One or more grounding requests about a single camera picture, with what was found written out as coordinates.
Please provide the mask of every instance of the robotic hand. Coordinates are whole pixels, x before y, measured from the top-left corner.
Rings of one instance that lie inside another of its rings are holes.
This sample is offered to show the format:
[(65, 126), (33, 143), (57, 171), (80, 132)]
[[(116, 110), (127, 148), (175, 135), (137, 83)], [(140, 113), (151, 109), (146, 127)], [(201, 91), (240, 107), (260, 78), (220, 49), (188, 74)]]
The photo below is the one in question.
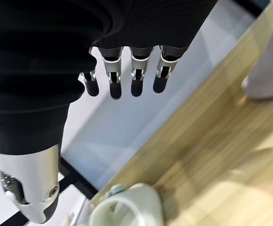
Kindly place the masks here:
[(114, 99), (121, 97), (121, 50), (131, 49), (131, 93), (143, 89), (154, 46), (153, 90), (162, 92), (217, 0), (0, 0), (0, 177), (5, 195), (44, 223), (58, 202), (58, 159), (71, 102), (84, 86), (99, 93), (98, 47)]

